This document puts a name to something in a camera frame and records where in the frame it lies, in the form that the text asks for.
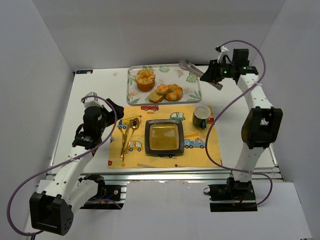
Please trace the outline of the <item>metal serving tongs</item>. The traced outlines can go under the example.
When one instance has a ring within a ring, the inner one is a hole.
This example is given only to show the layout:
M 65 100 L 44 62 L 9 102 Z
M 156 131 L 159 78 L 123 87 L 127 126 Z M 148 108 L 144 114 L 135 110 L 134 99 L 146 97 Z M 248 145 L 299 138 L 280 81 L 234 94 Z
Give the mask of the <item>metal serving tongs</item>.
M 200 69 L 198 69 L 193 63 L 191 63 L 187 59 L 182 59 L 179 61 L 179 67 L 183 70 L 187 70 L 193 74 L 195 74 L 197 77 L 201 78 L 204 74 Z M 217 90 L 221 90 L 223 88 L 223 85 L 220 83 L 214 83 L 214 82 L 209 82 L 210 85 L 215 87 Z

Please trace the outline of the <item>twisted ring bread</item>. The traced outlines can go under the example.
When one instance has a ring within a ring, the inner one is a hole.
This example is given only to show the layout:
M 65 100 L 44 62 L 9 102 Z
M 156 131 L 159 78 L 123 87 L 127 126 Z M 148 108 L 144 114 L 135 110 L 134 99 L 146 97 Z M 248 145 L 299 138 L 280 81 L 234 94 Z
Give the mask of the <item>twisted ring bread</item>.
M 166 100 L 169 102 L 179 101 L 183 96 L 183 89 L 177 84 L 169 84 L 168 91 L 165 96 Z

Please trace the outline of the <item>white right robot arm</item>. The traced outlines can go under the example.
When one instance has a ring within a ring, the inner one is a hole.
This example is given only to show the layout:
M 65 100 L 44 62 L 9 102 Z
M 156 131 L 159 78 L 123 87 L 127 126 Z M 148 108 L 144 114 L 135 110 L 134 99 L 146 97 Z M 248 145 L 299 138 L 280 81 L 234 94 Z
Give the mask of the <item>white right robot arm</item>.
M 223 79 L 233 79 L 249 110 L 241 128 L 243 147 L 235 168 L 231 170 L 231 177 L 239 188 L 251 182 L 260 156 L 276 141 L 283 111 L 275 108 L 267 99 L 260 85 L 262 76 L 256 67 L 250 65 L 247 48 L 234 49 L 232 59 L 226 47 L 217 47 L 217 51 L 218 58 L 209 62 L 200 80 L 220 89 Z

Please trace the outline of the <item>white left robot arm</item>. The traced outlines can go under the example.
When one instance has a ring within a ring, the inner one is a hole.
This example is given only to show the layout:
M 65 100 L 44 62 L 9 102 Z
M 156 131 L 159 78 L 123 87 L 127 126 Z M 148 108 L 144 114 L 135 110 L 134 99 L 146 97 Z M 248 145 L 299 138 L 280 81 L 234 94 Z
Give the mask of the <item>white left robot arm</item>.
M 68 233 L 76 212 L 90 199 L 100 199 L 106 193 L 104 178 L 89 174 L 81 178 L 86 165 L 105 140 L 102 135 L 109 126 L 116 127 L 124 117 L 124 108 L 107 99 L 107 110 L 97 97 L 81 100 L 85 110 L 71 145 L 68 161 L 40 193 L 29 199 L 31 226 L 34 229 L 64 236 Z

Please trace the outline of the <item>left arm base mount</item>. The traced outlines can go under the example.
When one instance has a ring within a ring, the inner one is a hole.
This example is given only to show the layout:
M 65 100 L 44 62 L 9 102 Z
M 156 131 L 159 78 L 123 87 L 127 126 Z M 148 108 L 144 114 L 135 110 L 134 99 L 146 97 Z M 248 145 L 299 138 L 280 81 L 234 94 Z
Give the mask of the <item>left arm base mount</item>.
M 89 193 L 88 202 L 90 201 L 105 201 L 106 199 L 118 202 L 122 199 L 122 194 L 126 192 L 126 187 L 121 184 L 109 184 L 106 183 L 103 176 L 98 174 L 87 174 L 84 177 L 78 179 L 79 183 L 77 187 L 80 187 L 82 183 L 91 184 L 88 189 L 92 192 Z

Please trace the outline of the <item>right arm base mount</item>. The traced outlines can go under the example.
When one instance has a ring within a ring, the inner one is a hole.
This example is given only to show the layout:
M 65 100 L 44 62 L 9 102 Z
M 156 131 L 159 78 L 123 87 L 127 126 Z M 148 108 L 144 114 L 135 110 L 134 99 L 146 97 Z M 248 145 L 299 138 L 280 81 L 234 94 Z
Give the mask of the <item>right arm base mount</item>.
M 229 177 L 225 184 L 210 184 L 203 194 L 209 197 L 210 211 L 222 212 L 256 212 L 258 210 L 256 195 L 251 181 L 240 182 Z

